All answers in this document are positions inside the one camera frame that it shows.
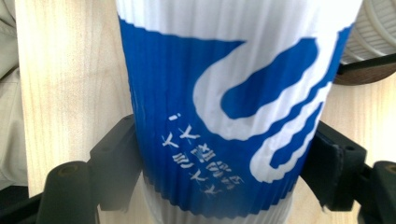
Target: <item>paper cup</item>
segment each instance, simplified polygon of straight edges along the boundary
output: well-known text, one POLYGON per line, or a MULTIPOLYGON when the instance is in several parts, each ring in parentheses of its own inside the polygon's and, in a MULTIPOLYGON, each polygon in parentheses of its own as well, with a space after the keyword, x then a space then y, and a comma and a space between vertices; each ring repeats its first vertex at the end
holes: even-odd
POLYGON ((158 223, 283 223, 361 1, 120 0, 158 223))

